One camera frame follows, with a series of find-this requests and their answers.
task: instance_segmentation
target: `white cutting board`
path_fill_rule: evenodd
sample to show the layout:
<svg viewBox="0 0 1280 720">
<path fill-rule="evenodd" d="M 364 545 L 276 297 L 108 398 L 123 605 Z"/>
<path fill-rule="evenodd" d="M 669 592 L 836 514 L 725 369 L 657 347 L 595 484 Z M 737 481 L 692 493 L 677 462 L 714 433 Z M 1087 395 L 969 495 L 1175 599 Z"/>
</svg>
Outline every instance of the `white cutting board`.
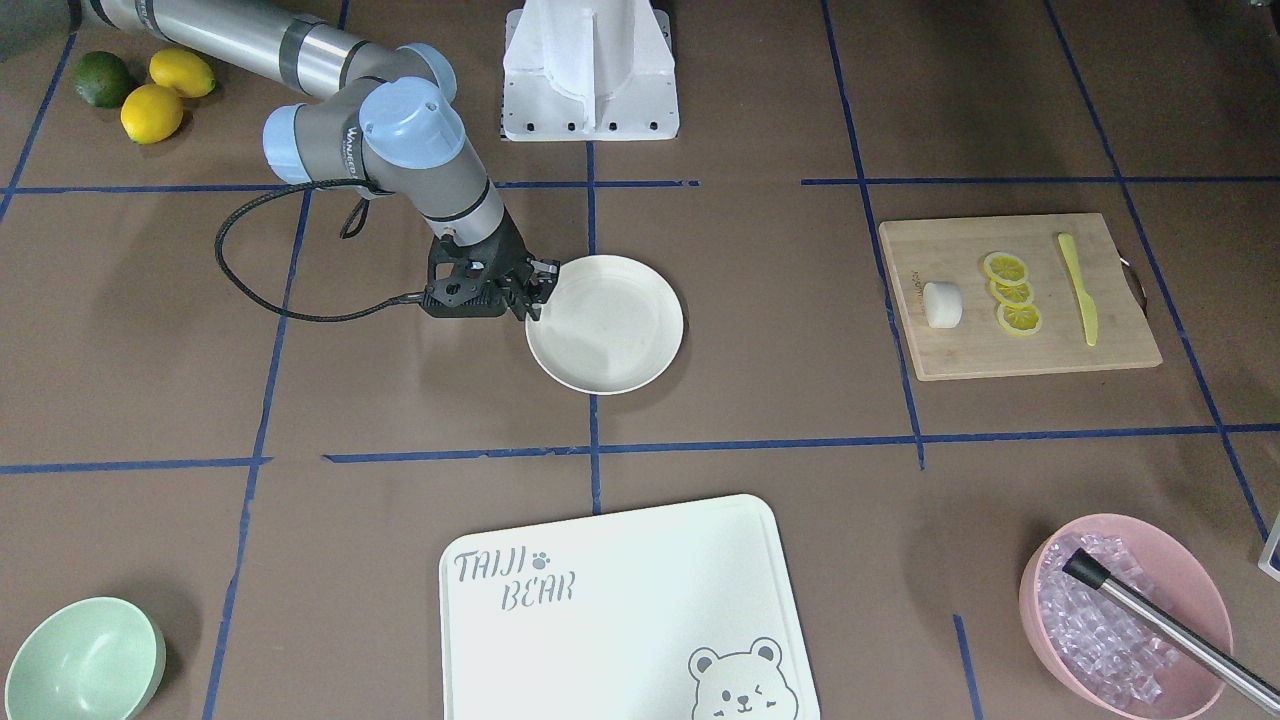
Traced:
<svg viewBox="0 0 1280 720">
<path fill-rule="evenodd" d="M 1057 233 L 1075 237 L 1084 288 L 1098 307 L 1098 341 L 1084 342 L 1080 310 L 1057 245 Z M 922 380 L 1038 375 L 1152 368 L 1160 348 L 1134 300 L 1120 254 L 1102 215 L 1011 215 L 895 220 L 881 223 L 884 266 L 906 334 L 915 377 Z M 1042 327 L 1029 337 L 1006 333 L 996 323 L 996 300 L 987 291 L 982 259 L 1005 251 L 1027 263 Z M 964 316 L 950 329 L 924 318 L 924 284 L 952 282 L 964 296 Z"/>
<path fill-rule="evenodd" d="M 458 538 L 440 628 L 449 720 L 818 720 L 773 512 L 749 495 Z"/>
</svg>

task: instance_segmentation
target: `white mounting base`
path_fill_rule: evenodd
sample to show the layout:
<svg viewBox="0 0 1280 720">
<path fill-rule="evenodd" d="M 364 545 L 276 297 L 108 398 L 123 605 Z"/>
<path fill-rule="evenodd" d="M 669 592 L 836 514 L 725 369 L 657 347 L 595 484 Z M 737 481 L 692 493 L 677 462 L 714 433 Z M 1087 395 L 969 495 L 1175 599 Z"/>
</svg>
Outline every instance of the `white mounting base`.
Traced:
<svg viewBox="0 0 1280 720">
<path fill-rule="evenodd" d="M 507 15 L 503 137 L 669 140 L 671 19 L 648 0 L 527 0 Z"/>
</svg>

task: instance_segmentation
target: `robotic arm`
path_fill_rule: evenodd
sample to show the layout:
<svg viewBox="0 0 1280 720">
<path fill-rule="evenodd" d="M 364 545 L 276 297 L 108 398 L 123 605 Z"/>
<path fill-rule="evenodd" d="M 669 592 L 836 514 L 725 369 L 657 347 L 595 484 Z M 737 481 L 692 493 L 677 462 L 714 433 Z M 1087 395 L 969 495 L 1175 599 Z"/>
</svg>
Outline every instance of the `robotic arm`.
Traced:
<svg viewBox="0 0 1280 720">
<path fill-rule="evenodd" d="M 559 263 L 538 260 L 507 213 L 462 120 L 457 79 L 422 44 L 388 50 L 261 0 L 18 0 L 19 27 L 69 14 L 163 40 L 323 99 L 276 109 L 262 149 L 288 183 L 366 181 L 366 199 L 406 195 L 434 233 L 421 306 L 436 318 L 539 316 Z M 15 45 L 0 37 L 0 58 Z M 438 270 L 452 265 L 447 275 Z"/>
</svg>

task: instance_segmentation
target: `lime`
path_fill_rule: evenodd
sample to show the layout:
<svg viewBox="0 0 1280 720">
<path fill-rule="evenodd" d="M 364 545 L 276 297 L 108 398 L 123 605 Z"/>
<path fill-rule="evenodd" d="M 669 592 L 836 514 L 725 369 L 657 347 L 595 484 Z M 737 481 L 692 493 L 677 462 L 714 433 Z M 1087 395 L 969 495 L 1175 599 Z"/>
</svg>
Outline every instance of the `lime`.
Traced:
<svg viewBox="0 0 1280 720">
<path fill-rule="evenodd" d="M 156 53 L 147 69 L 156 85 L 172 87 L 183 97 L 204 97 L 218 85 L 209 63 L 182 47 L 165 47 Z"/>
<path fill-rule="evenodd" d="M 1027 263 L 1009 252 L 992 252 L 982 259 L 982 272 L 1000 284 L 1027 282 Z"/>
<path fill-rule="evenodd" d="M 124 100 L 120 124 L 138 145 L 160 142 L 182 124 L 182 99 L 172 87 L 143 85 Z"/>
<path fill-rule="evenodd" d="M 1002 305 L 1009 305 L 1010 307 L 1027 307 L 1036 300 L 1036 291 L 1032 290 L 1032 283 L 1029 282 L 1024 282 L 1023 284 L 1000 284 L 996 281 L 989 281 L 987 291 Z"/>
<path fill-rule="evenodd" d="M 1019 337 L 1036 334 L 1041 327 L 1039 310 L 1034 305 L 1010 307 L 1001 302 L 996 306 L 996 322 L 1005 332 Z"/>
<path fill-rule="evenodd" d="M 104 50 L 86 53 L 72 78 L 76 94 L 95 108 L 119 108 L 138 86 L 124 60 Z"/>
</svg>

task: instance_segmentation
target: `bear face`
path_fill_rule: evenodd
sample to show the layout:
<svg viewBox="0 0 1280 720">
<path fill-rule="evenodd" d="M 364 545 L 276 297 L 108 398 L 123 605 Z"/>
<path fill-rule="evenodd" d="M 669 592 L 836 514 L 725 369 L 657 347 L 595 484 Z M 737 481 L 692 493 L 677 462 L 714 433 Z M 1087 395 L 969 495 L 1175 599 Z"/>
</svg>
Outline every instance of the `bear face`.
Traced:
<svg viewBox="0 0 1280 720">
<path fill-rule="evenodd" d="M 772 638 L 723 657 L 699 648 L 689 657 L 689 671 L 698 680 L 692 720 L 795 720 L 800 712 L 782 675 L 782 648 Z"/>
</svg>

